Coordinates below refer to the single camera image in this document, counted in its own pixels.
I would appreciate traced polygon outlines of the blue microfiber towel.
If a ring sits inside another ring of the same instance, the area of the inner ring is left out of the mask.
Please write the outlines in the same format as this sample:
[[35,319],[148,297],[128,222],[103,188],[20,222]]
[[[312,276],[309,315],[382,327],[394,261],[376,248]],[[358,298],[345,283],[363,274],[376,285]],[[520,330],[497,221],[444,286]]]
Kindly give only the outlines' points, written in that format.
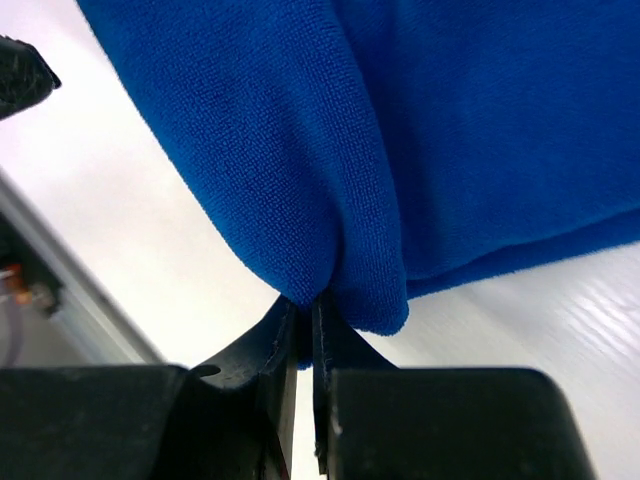
[[639,237],[635,1],[83,1],[188,188],[296,305],[410,299]]

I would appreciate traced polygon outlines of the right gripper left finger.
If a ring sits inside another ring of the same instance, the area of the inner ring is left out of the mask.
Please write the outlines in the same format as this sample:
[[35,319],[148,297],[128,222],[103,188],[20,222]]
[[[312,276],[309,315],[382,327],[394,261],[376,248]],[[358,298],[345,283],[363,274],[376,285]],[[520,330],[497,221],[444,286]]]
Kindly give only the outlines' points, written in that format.
[[7,369],[5,479],[287,479],[296,308],[279,298],[204,363]]

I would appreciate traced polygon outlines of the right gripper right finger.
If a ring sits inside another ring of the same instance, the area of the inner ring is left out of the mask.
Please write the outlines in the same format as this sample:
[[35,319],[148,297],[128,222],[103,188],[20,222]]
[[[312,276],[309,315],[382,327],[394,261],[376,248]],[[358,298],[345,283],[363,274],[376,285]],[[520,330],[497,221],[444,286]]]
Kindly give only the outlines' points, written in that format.
[[330,479],[591,479],[559,386],[531,368],[399,368],[312,307],[316,457]]

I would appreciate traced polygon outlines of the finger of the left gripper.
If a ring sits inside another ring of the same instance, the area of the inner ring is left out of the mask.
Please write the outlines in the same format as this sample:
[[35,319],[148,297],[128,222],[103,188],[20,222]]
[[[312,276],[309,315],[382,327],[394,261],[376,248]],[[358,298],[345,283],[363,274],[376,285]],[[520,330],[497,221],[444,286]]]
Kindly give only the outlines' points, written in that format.
[[31,44],[1,37],[0,116],[4,120],[32,108],[61,87],[39,51]]

